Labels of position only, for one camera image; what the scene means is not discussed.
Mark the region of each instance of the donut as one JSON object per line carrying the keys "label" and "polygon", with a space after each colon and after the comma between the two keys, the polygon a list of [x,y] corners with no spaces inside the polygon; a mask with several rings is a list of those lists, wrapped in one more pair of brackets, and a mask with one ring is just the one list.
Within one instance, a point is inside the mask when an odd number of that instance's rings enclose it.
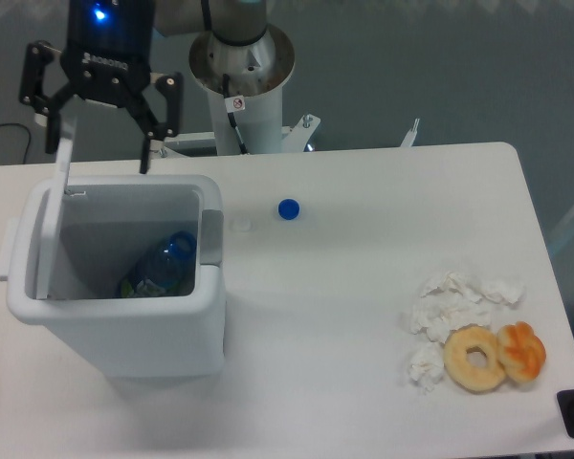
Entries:
{"label": "donut", "polygon": [[[487,358],[484,367],[472,365],[468,352],[480,351]],[[456,383],[473,392],[495,389],[506,378],[497,360],[497,337],[482,327],[464,328],[454,332],[444,346],[444,365]]]}
{"label": "donut", "polygon": [[546,361],[546,350],[528,323],[517,322],[500,328],[497,343],[497,358],[510,379],[529,383],[538,377]]}

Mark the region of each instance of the white tissue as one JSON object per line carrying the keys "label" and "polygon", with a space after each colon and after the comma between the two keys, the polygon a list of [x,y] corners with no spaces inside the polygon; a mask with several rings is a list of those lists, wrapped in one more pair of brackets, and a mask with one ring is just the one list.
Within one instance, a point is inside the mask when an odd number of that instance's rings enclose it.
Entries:
{"label": "white tissue", "polygon": [[515,306],[525,296],[525,284],[502,279],[487,280],[481,282],[480,291],[489,301]]}
{"label": "white tissue", "polygon": [[430,278],[423,287],[421,296],[438,294],[441,292],[459,292],[470,301],[477,303],[482,299],[480,281],[473,275],[447,271]]}
{"label": "white tissue", "polygon": [[447,271],[431,277],[423,286],[421,297],[442,292],[458,292],[474,303],[486,298],[496,304],[515,306],[525,295],[525,284],[516,280],[480,280],[474,275]]}
{"label": "white tissue", "polygon": [[424,391],[431,392],[444,376],[444,362],[440,346],[433,342],[421,346],[410,359],[408,375],[423,387]]}
{"label": "white tissue", "polygon": [[485,327],[491,324],[491,312],[486,305],[474,303],[459,293],[429,295],[412,306],[410,331],[425,330],[432,342],[446,342],[453,330],[469,325]]}

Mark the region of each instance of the orange object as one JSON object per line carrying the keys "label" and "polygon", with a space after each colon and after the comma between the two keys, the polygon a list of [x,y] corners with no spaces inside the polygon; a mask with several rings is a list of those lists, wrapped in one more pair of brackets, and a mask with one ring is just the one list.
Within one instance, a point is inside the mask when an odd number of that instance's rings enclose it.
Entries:
{"label": "orange object", "polygon": [[529,383],[538,377],[546,361],[546,350],[528,323],[500,328],[497,342],[497,357],[512,380]]}

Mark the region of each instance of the plastic bottle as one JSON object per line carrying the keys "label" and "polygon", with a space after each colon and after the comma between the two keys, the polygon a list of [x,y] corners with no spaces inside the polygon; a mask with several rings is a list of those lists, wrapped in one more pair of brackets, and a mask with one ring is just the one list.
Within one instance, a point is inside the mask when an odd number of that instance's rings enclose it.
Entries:
{"label": "plastic bottle", "polygon": [[179,231],[151,247],[120,281],[117,298],[175,296],[195,276],[195,237]]}

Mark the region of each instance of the blue cap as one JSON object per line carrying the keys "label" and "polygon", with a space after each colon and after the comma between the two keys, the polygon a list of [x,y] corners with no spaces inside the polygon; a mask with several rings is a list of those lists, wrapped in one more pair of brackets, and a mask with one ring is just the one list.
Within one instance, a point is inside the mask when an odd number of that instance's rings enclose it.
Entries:
{"label": "blue cap", "polygon": [[278,205],[278,215],[285,220],[293,220],[299,215],[299,204],[295,199],[284,199]]}
{"label": "blue cap", "polygon": [[197,242],[187,231],[175,232],[168,239],[168,252],[176,259],[187,261],[195,256]]}

